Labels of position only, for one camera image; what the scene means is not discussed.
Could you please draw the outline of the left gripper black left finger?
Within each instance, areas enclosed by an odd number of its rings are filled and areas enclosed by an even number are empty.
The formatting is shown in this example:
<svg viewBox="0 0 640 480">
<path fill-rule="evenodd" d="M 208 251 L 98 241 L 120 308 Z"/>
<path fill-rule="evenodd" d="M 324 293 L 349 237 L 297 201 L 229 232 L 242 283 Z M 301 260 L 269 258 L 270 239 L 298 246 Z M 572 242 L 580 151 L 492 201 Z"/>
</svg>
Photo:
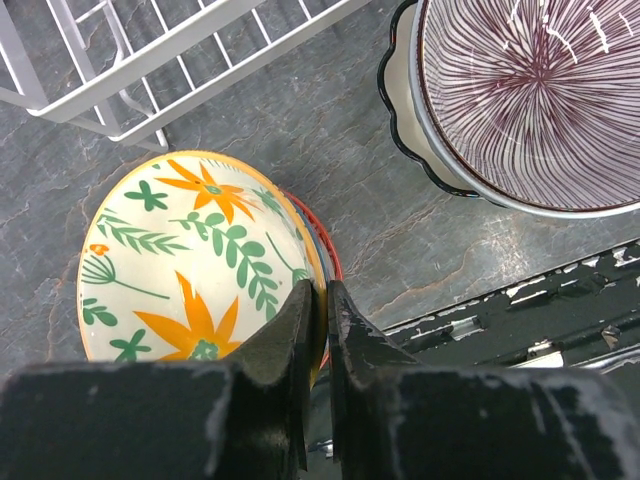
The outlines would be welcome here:
<svg viewBox="0 0 640 480">
<path fill-rule="evenodd" d="M 5 479 L 293 479 L 306 465 L 313 290 L 214 361 L 42 364 L 1 392 Z"/>
</svg>

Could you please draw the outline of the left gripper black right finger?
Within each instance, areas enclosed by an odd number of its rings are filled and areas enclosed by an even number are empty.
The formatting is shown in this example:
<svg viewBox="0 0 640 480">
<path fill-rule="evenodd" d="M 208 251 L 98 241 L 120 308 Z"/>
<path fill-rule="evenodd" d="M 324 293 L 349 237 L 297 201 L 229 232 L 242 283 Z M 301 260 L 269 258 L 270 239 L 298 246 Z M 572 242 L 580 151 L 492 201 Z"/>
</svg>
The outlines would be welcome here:
<svg viewBox="0 0 640 480">
<path fill-rule="evenodd" d="M 585 369 L 428 366 L 328 289 L 334 458 L 346 479 L 635 479 L 639 426 Z"/>
</svg>

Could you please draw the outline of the floral orange green bowl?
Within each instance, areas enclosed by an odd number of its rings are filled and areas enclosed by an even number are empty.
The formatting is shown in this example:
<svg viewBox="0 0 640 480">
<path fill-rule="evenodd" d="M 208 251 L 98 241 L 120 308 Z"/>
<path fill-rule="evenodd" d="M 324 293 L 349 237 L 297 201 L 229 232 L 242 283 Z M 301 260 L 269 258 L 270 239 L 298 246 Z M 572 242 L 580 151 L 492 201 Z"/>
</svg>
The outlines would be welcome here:
<svg viewBox="0 0 640 480">
<path fill-rule="evenodd" d="M 227 155 L 184 150 L 132 170 L 85 236 L 77 312 L 91 361 L 218 360 L 281 310 L 304 267 L 283 190 Z"/>
</svg>

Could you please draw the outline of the white wire dish rack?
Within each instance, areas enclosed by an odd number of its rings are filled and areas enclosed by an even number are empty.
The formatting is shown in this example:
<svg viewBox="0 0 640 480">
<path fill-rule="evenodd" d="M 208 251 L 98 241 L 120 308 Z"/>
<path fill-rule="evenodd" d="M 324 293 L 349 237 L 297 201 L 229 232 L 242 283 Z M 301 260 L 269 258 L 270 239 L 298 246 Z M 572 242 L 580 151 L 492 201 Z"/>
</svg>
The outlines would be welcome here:
<svg viewBox="0 0 640 480">
<path fill-rule="evenodd" d="M 48 100 L 15 23 L 8 9 L 3 8 L 1 58 L 14 86 L 2 89 L 2 101 L 20 107 L 34 117 L 72 124 L 101 134 L 115 143 L 162 153 L 168 149 L 163 129 L 169 123 L 333 26 L 364 4 L 361 1 L 335 1 L 330 5 L 320 4 L 317 12 L 311 12 L 307 2 L 301 1 L 298 6 L 304 16 L 303 21 L 279 36 L 269 35 L 270 27 L 261 19 L 257 1 L 200 2 L 197 12 L 174 27 L 167 25 L 158 3 L 151 5 L 162 32 L 149 44 L 134 49 L 114 2 L 97 1 L 80 15 L 74 14 L 66 1 L 48 2 L 47 8 L 81 81 L 79 87 L 55 101 Z M 98 13 L 105 17 L 116 50 L 113 64 L 102 73 L 94 69 L 87 54 L 87 43 L 79 30 L 81 23 Z M 220 31 L 245 15 L 253 18 L 264 43 L 246 58 L 233 61 L 220 38 Z M 210 75 L 203 84 L 196 85 L 184 55 L 205 40 L 217 45 L 225 68 Z M 148 77 L 170 61 L 178 63 L 189 90 L 161 107 Z"/>
</svg>

